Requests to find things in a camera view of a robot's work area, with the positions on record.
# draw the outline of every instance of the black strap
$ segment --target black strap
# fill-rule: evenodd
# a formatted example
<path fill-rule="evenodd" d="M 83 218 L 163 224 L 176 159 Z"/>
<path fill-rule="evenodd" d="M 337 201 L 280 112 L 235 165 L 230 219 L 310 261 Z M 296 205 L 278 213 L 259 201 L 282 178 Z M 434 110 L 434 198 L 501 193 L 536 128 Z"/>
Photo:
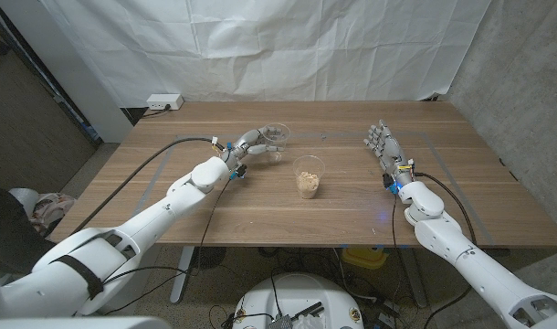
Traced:
<path fill-rule="evenodd" d="M 102 280 L 91 271 L 88 266 L 84 265 L 81 261 L 76 260 L 75 258 L 69 255 L 63 255 L 56 260 L 53 261 L 60 261 L 70 268 L 74 269 L 82 278 L 88 283 L 88 293 L 89 298 L 91 300 L 96 297 L 97 294 L 104 291 L 104 285 L 102 284 Z"/>

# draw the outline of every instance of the wooden table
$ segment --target wooden table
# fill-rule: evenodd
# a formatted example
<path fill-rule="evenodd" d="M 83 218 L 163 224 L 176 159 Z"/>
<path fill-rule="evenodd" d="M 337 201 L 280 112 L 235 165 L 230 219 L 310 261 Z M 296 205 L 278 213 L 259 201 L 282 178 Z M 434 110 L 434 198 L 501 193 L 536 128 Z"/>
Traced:
<path fill-rule="evenodd" d="M 249 156 L 245 179 L 230 182 L 205 235 L 206 246 L 345 247 L 392 246 L 394 197 L 384 190 L 382 170 L 363 144 L 371 124 L 387 121 L 417 171 L 446 183 L 466 205 L 480 247 L 557 247 L 557 225 L 500 164 L 449 102 L 199 102 L 180 111 L 141 120 L 104 165 L 53 233 L 64 239 L 118 184 L 155 151 L 188 136 L 235 141 L 270 122 L 291 129 L 279 164 Z M 326 172 L 312 200 L 297 195 L 293 161 L 304 154 L 323 160 Z M 215 152 L 204 142 L 177 144 L 148 164 L 90 222 L 120 225 L 165 195 L 169 185 Z M 423 178 L 466 224 L 448 194 Z M 180 219 L 159 240 L 199 245 L 217 186 L 190 217 Z M 418 246 L 400 202 L 395 211 L 396 243 Z"/>

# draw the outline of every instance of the yellow box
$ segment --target yellow box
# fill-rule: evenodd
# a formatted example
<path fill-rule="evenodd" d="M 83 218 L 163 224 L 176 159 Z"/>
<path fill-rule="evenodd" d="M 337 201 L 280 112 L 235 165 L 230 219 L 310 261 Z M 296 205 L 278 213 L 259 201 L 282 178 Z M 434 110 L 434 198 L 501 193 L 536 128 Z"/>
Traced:
<path fill-rule="evenodd" d="M 342 252 L 343 261 L 346 263 L 370 270 L 381 268 L 387 257 L 388 254 L 382 248 L 376 250 L 372 248 L 346 248 Z"/>

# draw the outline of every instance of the blue connector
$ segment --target blue connector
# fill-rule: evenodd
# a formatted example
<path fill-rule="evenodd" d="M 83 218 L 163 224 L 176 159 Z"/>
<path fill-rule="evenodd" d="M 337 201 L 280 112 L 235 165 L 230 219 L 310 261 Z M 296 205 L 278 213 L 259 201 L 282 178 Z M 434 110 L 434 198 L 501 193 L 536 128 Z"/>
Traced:
<path fill-rule="evenodd" d="M 403 186 L 398 184 L 398 182 L 394 181 L 394 183 L 386 189 L 392 192 L 392 194 L 397 195 L 398 191 L 400 191 L 401 188 L 403 188 Z"/>

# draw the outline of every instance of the wall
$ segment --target wall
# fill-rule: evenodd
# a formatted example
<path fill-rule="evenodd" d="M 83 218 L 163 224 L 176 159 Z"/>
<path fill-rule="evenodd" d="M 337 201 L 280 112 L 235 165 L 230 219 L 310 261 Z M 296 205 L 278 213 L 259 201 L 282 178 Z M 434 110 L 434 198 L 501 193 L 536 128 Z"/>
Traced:
<path fill-rule="evenodd" d="M 557 222 L 557 0 L 493 1 L 447 98 Z M 537 253 L 499 261 L 557 294 L 557 253 L 527 265 Z M 440 328 L 502 327 L 475 293 L 436 318 Z"/>
<path fill-rule="evenodd" d="M 131 123 L 88 69 L 54 19 L 38 1 L 0 1 L 0 6 L 78 105 L 104 142 L 119 143 Z"/>

